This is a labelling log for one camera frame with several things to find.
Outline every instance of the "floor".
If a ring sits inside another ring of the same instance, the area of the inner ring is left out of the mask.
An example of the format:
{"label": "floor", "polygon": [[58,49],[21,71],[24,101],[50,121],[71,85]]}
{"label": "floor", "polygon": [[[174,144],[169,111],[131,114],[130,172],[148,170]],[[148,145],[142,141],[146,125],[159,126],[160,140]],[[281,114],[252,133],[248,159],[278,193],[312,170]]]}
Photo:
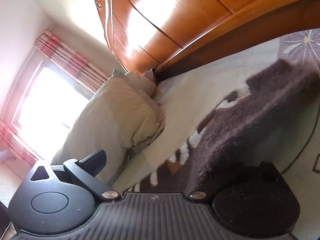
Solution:
{"label": "floor", "polygon": [[22,182],[20,178],[6,163],[0,163],[0,201],[8,206],[9,202]]}
{"label": "floor", "polygon": [[[12,196],[30,169],[30,166],[20,160],[0,162],[0,201],[5,206],[9,205]],[[15,230],[11,226],[1,240],[9,240],[14,234]]]}

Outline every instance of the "ribbed plastic surface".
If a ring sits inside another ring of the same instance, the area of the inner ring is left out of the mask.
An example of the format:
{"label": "ribbed plastic surface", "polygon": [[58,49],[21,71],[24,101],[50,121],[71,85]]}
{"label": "ribbed plastic surface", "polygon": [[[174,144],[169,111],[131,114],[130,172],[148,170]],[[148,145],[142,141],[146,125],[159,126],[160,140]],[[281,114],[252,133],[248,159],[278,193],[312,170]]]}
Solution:
{"label": "ribbed plastic surface", "polygon": [[[25,232],[14,240],[49,239]],[[103,203],[84,225],[50,236],[51,240],[241,240],[216,222],[204,204],[186,200],[180,193],[128,193],[116,203]],[[290,235],[274,240],[294,240]]]}

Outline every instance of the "metal screw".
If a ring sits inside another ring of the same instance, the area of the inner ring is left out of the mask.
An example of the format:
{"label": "metal screw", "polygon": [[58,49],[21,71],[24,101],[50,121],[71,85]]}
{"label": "metal screw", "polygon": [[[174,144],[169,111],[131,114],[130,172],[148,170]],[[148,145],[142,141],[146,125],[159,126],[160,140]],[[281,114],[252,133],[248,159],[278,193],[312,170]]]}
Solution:
{"label": "metal screw", "polygon": [[190,197],[196,200],[201,200],[206,197],[206,194],[202,191],[194,191],[190,194]]}
{"label": "metal screw", "polygon": [[107,199],[116,198],[118,195],[119,195],[118,192],[115,192],[115,191],[106,191],[102,193],[102,196]]}

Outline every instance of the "window frame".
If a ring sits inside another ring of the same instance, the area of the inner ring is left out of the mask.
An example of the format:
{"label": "window frame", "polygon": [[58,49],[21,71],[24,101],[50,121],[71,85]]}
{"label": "window frame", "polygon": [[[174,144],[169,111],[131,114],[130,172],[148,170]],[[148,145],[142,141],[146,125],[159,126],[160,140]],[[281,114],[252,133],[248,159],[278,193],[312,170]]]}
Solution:
{"label": "window frame", "polygon": [[57,66],[48,57],[46,57],[39,50],[35,50],[28,60],[28,62],[18,72],[16,77],[16,84],[13,87],[12,93],[8,100],[2,121],[24,142],[21,136],[21,125],[19,124],[19,117],[22,111],[22,106],[32,89],[37,77],[44,68],[48,68],[57,73],[60,77],[66,80],[73,88],[89,99],[94,95],[94,92],[84,86],[80,81],[76,80],[69,73]]}

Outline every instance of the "ceiling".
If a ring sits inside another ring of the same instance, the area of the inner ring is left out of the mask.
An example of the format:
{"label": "ceiling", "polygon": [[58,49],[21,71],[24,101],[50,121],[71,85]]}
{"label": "ceiling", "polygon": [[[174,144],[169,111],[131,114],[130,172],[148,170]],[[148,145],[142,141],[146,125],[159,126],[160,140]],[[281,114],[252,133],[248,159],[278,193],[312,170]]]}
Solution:
{"label": "ceiling", "polygon": [[94,0],[36,0],[54,23],[85,42],[107,49]]}

